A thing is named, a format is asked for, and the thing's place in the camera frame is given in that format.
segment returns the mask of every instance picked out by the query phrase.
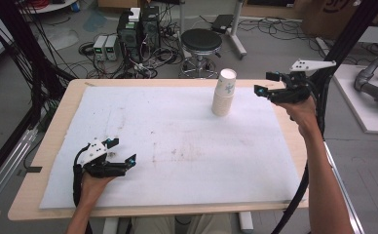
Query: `stacked paper cups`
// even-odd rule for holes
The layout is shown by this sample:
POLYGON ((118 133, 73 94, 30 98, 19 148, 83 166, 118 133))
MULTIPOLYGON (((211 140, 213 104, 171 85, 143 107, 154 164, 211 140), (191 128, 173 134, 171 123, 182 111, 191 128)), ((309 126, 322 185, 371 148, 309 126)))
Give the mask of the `stacked paper cups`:
POLYGON ((229 68, 220 71, 219 79, 215 88, 212 112, 217 116, 225 116, 231 109, 232 99, 235 92, 237 73, 229 68))

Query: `white paper sheet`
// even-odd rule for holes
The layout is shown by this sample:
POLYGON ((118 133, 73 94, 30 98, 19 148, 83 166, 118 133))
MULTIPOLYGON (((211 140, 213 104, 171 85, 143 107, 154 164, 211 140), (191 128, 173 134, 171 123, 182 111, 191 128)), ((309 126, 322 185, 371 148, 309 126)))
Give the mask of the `white paper sheet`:
POLYGON ((292 199, 299 184, 268 100, 237 88, 231 112, 212 114, 214 88, 89 87, 67 131, 41 209, 74 207, 72 166, 98 137, 118 137, 110 162, 136 166, 106 187, 98 207, 292 199))

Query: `table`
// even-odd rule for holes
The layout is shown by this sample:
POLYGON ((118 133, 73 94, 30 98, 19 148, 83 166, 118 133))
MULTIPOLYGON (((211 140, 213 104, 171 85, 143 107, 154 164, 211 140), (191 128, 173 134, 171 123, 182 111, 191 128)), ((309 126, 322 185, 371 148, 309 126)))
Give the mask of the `table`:
MULTIPOLYGON (((238 80, 237 87, 252 87, 254 84, 277 89, 282 83, 266 80, 238 80)), ((33 160, 32 167, 42 167, 39 174, 27 174, 19 193, 9 211, 10 220, 35 220, 72 217, 74 209, 40 210, 39 204, 47 186, 48 177, 56 155, 73 118, 83 92, 89 86, 125 86, 125 87, 214 87, 216 80, 74 80, 70 83, 56 112, 43 142, 33 160)), ((280 122, 285 141, 299 175, 302 175, 306 163, 306 151, 303 138, 297 131, 296 124, 289 120, 285 111, 273 105, 280 122)), ((92 216, 137 216, 137 215, 181 215, 222 212, 243 212, 283 209, 288 203, 277 204, 219 204, 185 205, 170 207, 122 207, 96 209, 92 216)), ((300 207, 308 207, 304 201, 300 207)))

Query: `forearm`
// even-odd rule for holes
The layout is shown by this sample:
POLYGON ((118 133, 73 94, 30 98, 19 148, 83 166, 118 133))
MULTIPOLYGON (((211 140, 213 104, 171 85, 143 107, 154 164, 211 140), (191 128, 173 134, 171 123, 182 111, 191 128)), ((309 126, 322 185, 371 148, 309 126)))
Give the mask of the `forearm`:
POLYGON ((353 233, 341 189, 326 156, 321 133, 316 124, 303 132, 310 175, 312 233, 353 233))
POLYGON ((90 214, 95 206, 94 203, 86 204, 80 202, 70 223, 68 224, 66 234, 84 234, 86 232, 87 223, 89 222, 90 214))

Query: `electronic device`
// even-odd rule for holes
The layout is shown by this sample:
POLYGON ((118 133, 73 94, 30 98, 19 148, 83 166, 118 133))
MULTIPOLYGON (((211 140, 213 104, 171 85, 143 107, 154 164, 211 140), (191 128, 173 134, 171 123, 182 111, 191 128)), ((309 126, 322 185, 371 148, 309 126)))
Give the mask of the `electronic device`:
POLYGON ((120 44, 117 35, 107 37, 104 49, 106 50, 107 59, 117 60, 120 54, 120 44))
POLYGON ((149 48, 152 52, 160 48, 159 7, 142 8, 141 23, 146 48, 149 48))
POLYGON ((213 22, 211 30, 219 33, 225 33, 226 29, 231 26, 234 15, 219 15, 213 22))
POLYGON ((104 45, 106 44, 107 36, 98 36, 97 40, 94 42, 94 59, 96 60, 107 60, 106 50, 104 50, 104 45))
POLYGON ((134 62, 141 63, 141 24, 140 22, 129 21, 129 11, 124 11, 120 15, 117 34, 124 60, 132 59, 134 62))

